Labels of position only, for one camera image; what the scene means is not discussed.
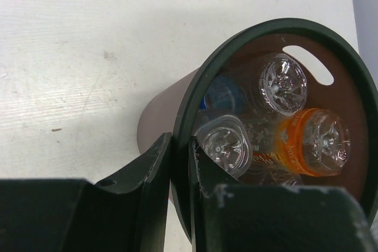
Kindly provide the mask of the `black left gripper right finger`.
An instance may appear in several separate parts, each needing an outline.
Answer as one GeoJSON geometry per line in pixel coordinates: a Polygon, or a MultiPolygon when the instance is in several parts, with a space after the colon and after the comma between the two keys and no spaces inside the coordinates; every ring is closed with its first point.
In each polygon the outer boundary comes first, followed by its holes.
{"type": "Polygon", "coordinates": [[[241,184],[189,144],[194,251],[376,251],[356,200],[332,186],[241,184]]]}

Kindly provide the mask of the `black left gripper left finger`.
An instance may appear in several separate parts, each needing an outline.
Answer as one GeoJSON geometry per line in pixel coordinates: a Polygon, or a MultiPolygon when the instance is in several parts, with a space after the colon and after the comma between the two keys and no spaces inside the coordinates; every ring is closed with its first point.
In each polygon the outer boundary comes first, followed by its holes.
{"type": "Polygon", "coordinates": [[[3,179],[2,251],[162,251],[171,134],[92,184],[85,179],[3,179]]]}

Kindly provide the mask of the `orange label plastic bottle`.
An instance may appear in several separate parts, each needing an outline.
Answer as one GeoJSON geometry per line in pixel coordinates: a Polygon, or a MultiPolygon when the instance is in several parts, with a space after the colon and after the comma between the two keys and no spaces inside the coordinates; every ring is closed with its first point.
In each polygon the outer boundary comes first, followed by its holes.
{"type": "Polygon", "coordinates": [[[247,122],[245,127],[256,161],[295,174],[336,176],[350,157],[350,131],[327,109],[304,109],[278,122],[247,122]]]}

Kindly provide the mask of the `blue label plastic bottle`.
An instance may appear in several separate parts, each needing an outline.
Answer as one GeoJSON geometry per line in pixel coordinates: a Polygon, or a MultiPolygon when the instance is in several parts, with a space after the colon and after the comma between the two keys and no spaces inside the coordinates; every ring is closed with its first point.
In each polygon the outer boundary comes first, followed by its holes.
{"type": "Polygon", "coordinates": [[[235,114],[241,114],[245,100],[243,90],[232,78],[218,75],[206,90],[199,109],[225,109],[235,114]]]}

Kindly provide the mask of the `brown plastic waste bin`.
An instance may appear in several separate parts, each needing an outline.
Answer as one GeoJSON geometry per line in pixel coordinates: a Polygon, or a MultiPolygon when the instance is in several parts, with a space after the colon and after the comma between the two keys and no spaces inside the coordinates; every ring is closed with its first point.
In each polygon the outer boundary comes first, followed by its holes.
{"type": "Polygon", "coordinates": [[[264,51],[297,45],[321,60],[334,76],[331,86],[314,83],[308,105],[339,113],[357,142],[351,165],[326,185],[345,187],[360,203],[367,222],[377,213],[377,88],[357,51],[339,34],[317,22],[278,18],[238,32],[215,49],[196,70],[156,95],[143,110],[137,143],[145,152],[164,132],[172,133],[171,193],[178,219],[191,237],[188,143],[204,92],[227,63],[241,63],[264,51]]]}

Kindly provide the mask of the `clear plastic bottle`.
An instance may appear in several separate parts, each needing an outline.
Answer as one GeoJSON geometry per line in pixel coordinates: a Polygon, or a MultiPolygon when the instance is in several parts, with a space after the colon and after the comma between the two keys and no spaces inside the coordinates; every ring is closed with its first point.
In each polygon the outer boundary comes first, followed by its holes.
{"type": "Polygon", "coordinates": [[[269,53],[253,62],[249,80],[251,107],[264,120],[292,117],[305,106],[306,75],[296,59],[285,53],[269,53]]]}

